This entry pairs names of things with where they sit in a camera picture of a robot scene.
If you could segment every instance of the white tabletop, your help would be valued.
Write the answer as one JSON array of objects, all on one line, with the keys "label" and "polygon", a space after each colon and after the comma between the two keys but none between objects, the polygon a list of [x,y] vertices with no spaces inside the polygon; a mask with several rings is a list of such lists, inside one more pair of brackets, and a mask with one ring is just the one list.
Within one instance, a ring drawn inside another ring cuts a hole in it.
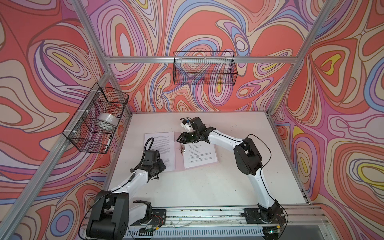
[{"label": "white tabletop", "polygon": [[[263,168],[265,179],[280,204],[305,204],[287,160],[264,112],[232,113],[136,113],[133,114],[111,180],[110,188],[129,175],[142,156],[144,134],[181,132],[180,118],[200,117],[204,124],[227,135],[245,138],[252,133],[268,145],[271,161]],[[266,164],[269,151],[257,138],[253,139]],[[248,177],[236,166],[233,151],[216,146],[219,163],[180,172],[162,172],[160,180],[150,180],[131,196],[146,200],[153,207],[232,206],[257,204]]]}]

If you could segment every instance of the black wire mesh basket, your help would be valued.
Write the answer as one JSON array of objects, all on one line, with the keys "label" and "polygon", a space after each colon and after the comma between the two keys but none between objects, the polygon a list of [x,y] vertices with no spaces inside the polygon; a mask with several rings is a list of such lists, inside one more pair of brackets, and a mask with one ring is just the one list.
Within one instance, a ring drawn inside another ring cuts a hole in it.
[{"label": "black wire mesh basket", "polygon": [[80,152],[107,153],[128,98],[118,89],[99,86],[80,120],[63,134]]},{"label": "black wire mesh basket", "polygon": [[175,85],[235,85],[237,68],[233,51],[173,52]]}]

